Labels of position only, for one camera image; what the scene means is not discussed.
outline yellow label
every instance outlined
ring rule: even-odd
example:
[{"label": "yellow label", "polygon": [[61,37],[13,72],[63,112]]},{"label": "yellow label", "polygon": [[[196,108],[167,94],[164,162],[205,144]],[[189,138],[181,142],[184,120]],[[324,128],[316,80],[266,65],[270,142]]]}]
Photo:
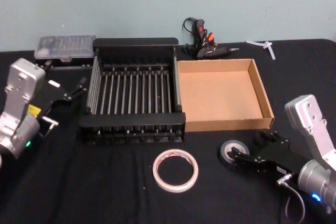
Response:
[{"label": "yellow label", "polygon": [[40,112],[41,112],[40,108],[35,107],[35,106],[31,105],[31,104],[28,106],[28,113],[30,115],[32,115],[33,117],[37,117]]}]

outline black tablecloth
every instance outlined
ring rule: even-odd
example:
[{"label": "black tablecloth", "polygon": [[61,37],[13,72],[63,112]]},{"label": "black tablecloth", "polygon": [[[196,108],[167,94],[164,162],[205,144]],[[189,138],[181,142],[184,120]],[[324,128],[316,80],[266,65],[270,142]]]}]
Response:
[{"label": "black tablecloth", "polygon": [[[277,57],[245,43],[230,58],[254,58],[272,106],[273,129],[292,142],[295,152],[310,157],[303,137],[293,130],[285,104],[302,94],[314,94],[336,143],[336,43],[323,40],[274,41]],[[32,51],[0,53],[0,87],[8,66]],[[180,59],[190,59],[180,54]],[[51,71],[49,77],[71,89],[89,70]],[[5,93],[0,92],[3,108]],[[237,139],[251,145],[255,131],[187,133],[184,143],[84,146],[76,137],[76,108],[59,109],[53,118],[60,125],[43,141],[32,143],[13,166],[11,181],[0,187],[0,223],[277,223],[284,218],[287,192],[266,175],[223,167],[217,159],[220,145]],[[154,181],[152,165],[162,151],[180,148],[190,152],[199,165],[199,176],[190,190],[173,194]],[[189,167],[167,160],[162,174],[185,179]],[[335,214],[309,197],[304,223],[335,223]],[[293,216],[299,205],[290,207]]]}]

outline open cardboard tray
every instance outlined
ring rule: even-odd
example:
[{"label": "open cardboard tray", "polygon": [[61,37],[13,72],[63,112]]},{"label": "open cardboard tray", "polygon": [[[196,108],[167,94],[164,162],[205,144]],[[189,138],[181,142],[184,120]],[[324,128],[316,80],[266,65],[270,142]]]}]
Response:
[{"label": "open cardboard tray", "polygon": [[269,129],[274,115],[253,59],[178,61],[186,132]]}]

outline black dish rack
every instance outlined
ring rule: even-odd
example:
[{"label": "black dish rack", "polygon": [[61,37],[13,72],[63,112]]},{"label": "black dish rack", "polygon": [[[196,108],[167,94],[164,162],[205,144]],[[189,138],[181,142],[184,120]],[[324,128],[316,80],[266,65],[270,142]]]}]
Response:
[{"label": "black dish rack", "polygon": [[178,40],[93,41],[86,111],[79,120],[88,142],[180,142],[184,139],[177,71]]}]

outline plastic storage case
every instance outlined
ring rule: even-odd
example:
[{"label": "plastic storage case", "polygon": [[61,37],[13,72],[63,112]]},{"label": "plastic storage case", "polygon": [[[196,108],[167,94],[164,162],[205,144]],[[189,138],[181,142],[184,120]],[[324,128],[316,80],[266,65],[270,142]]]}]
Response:
[{"label": "plastic storage case", "polygon": [[95,35],[46,36],[40,39],[34,57],[36,60],[71,62],[93,57],[92,43]]},{"label": "plastic storage case", "polygon": [[178,40],[96,39],[86,112],[79,125],[94,143],[182,141]]}]

